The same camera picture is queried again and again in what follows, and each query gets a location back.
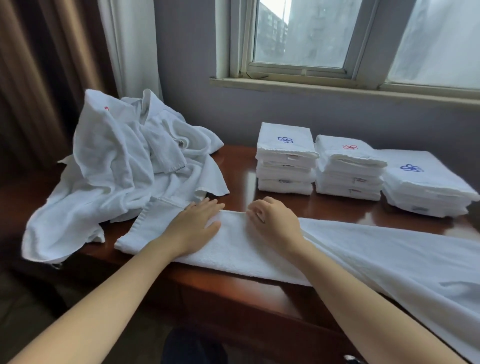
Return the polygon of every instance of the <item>brown curtain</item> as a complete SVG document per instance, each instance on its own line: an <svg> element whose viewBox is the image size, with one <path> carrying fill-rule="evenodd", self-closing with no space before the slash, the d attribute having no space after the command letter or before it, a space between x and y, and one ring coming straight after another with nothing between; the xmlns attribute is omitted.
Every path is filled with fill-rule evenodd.
<svg viewBox="0 0 480 364"><path fill-rule="evenodd" d="M87 88L117 96L97 2L0 0L0 174L68 155Z"/></svg>

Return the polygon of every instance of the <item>blue embroidered logo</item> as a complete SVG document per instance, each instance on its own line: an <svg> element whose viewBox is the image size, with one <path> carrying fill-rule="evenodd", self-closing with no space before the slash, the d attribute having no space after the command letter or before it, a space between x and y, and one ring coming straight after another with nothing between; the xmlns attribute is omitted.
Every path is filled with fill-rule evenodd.
<svg viewBox="0 0 480 364"><path fill-rule="evenodd" d="M413 172L424 172L424 170L420 167L417 166L412 166L411 164L406 164L404 166L401 166L400 169L402 170L411 170Z"/></svg>
<svg viewBox="0 0 480 364"><path fill-rule="evenodd" d="M278 139L280 142L293 143L293 139L287 138L286 136L279 136L277 139Z"/></svg>

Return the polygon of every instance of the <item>right hand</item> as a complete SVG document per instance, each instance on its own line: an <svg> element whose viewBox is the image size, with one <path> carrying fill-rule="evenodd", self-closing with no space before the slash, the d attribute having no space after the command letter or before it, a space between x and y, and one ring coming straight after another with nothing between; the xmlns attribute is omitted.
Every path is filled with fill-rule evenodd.
<svg viewBox="0 0 480 364"><path fill-rule="evenodd" d="M285 258L298 252L307 242L298 217L281 201L272 197L253 201L246 213L265 241Z"/></svg>

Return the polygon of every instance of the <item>hand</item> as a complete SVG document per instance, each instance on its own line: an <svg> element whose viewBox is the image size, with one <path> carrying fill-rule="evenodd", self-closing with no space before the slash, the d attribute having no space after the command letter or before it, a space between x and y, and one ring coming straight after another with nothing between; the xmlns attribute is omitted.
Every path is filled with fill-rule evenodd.
<svg viewBox="0 0 480 364"><path fill-rule="evenodd" d="M282 202L265 197L253 201L247 208L247 216L257 231L285 258L307 243L298 217Z"/></svg>
<svg viewBox="0 0 480 364"><path fill-rule="evenodd" d="M209 201L208 197L198 204L192 202L172 220L160 239L174 244L175 257L195 253L220 229L220 221L205 226L224 207L225 204L218 204L217 200Z"/></svg>

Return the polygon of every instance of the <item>left hand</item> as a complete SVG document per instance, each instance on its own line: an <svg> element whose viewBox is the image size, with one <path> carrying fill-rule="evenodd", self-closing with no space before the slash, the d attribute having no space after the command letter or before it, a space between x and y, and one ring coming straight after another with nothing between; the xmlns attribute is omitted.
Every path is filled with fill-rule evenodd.
<svg viewBox="0 0 480 364"><path fill-rule="evenodd" d="M175 244L175 256L195 253L203 248L218 232L220 221L206 227L207 221L215 216L225 204L205 198L200 203L192 202L167 226L160 238Z"/></svg>

